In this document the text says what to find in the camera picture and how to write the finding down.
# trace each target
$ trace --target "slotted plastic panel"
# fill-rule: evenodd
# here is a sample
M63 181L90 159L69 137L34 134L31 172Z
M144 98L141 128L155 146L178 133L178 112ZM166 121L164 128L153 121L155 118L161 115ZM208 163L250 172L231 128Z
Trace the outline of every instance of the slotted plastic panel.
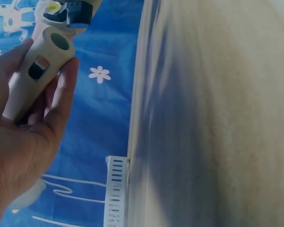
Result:
M127 157L108 156L104 227L124 227Z

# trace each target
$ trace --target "blue fabric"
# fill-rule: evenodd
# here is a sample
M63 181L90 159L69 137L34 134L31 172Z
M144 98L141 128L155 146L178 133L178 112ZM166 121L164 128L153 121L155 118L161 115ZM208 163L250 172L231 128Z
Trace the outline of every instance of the blue fabric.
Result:
M13 1L0 0L5 4L0 6L0 54L30 37L34 29L37 0L17 0L11 8ZM7 210L0 226L103 226L104 204L90 200L103 201L105 187L92 182L106 183L105 157L127 153L142 6L143 0L103 0L92 27L75 37L79 78L59 153L43 177L47 188L29 208ZM11 11L23 9L28 13L21 21L8 20ZM4 17L11 27L4 27Z

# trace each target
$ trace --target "hand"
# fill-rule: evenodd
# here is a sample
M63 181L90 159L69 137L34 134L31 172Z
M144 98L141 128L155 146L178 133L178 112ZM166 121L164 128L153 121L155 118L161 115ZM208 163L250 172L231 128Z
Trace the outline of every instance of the hand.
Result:
M71 59L36 101L25 125L2 117L8 81L32 45L26 42L0 56L0 218L6 207L49 168L69 118L79 61Z

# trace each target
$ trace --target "white curtain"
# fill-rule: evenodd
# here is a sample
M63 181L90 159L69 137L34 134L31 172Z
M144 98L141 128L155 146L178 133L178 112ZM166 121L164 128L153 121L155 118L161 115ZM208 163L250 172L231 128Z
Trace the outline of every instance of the white curtain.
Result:
M146 0L128 227L284 227L284 0Z

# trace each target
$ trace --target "cylindrical handle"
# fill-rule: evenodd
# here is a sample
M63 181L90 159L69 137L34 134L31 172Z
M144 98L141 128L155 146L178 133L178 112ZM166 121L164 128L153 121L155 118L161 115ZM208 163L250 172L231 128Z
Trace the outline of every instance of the cylindrical handle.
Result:
M15 122L21 120L74 54L75 48L65 35L53 27L45 29L9 82L9 99L3 116Z

